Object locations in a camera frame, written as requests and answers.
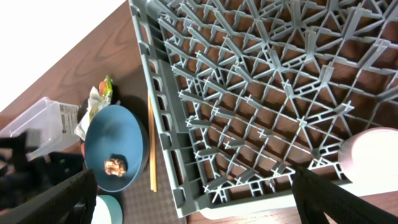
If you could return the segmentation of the dark blue plate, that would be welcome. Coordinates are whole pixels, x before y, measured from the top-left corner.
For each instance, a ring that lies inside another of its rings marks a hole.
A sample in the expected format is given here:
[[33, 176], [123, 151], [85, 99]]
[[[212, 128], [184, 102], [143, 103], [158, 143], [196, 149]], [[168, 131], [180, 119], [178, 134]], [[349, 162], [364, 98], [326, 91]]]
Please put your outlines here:
[[[85, 138], [85, 164], [93, 170], [98, 187], [120, 192], [140, 178], [149, 158], [149, 138], [141, 120], [120, 105], [102, 109], [91, 121]], [[122, 177], [108, 175], [105, 161], [120, 159], [126, 165]]]

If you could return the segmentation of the brown mushroom piece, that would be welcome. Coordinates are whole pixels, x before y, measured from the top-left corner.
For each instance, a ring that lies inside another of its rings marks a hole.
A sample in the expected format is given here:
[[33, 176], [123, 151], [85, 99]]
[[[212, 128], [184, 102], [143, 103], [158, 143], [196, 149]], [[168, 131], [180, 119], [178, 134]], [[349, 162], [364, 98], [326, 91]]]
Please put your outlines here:
[[104, 170], [108, 175], [122, 177], [127, 172], [127, 167], [121, 159], [107, 159], [104, 162]]

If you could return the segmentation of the pink cup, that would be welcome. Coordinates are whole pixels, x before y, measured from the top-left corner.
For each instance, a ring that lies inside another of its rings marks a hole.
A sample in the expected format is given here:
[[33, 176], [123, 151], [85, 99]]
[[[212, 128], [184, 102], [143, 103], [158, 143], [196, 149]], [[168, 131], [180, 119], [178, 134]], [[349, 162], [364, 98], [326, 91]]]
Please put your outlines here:
[[356, 185], [397, 188], [397, 130], [371, 128], [351, 136], [340, 147], [338, 163]]

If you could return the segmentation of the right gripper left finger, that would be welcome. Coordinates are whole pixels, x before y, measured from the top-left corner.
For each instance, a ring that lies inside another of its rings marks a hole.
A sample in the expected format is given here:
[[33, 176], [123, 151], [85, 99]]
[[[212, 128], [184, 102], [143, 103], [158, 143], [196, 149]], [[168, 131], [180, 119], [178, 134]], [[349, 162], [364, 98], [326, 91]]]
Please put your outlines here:
[[1, 223], [90, 224], [96, 206], [96, 195], [94, 172], [85, 169], [1, 215]]

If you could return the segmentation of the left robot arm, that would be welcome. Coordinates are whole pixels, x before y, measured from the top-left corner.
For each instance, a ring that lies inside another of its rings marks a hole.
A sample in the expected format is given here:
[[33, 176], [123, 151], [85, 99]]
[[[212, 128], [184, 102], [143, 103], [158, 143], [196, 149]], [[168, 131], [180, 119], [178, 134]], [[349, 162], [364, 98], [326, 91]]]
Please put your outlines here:
[[1, 156], [1, 211], [19, 206], [52, 187], [45, 171], [45, 160], [28, 160], [27, 153], [40, 146], [41, 131], [28, 129], [13, 137], [2, 137], [1, 148], [11, 151], [11, 157]]

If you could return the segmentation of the light blue rice bowl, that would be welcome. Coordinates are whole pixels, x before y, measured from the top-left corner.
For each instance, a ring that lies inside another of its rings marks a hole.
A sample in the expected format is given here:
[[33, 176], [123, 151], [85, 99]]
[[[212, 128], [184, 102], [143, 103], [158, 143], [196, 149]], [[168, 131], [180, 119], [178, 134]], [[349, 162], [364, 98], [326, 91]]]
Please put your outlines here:
[[110, 195], [98, 195], [91, 224], [123, 224], [119, 202]]

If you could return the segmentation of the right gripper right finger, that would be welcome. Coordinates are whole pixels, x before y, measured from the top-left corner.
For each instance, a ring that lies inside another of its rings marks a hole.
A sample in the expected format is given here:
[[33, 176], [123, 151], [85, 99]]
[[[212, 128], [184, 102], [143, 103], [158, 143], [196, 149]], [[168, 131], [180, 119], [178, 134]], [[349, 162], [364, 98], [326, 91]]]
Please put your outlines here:
[[292, 192], [302, 223], [397, 223], [397, 217], [351, 194], [312, 171], [299, 167]]

